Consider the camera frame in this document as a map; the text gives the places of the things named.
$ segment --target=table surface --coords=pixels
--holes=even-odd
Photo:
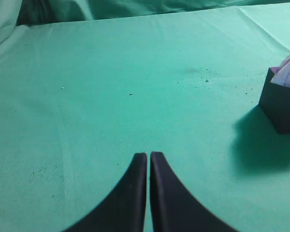
[[[290,135],[257,107],[289,54],[290,3],[17,27],[0,45],[0,231],[60,231],[134,153],[162,151],[228,224],[290,232]]]

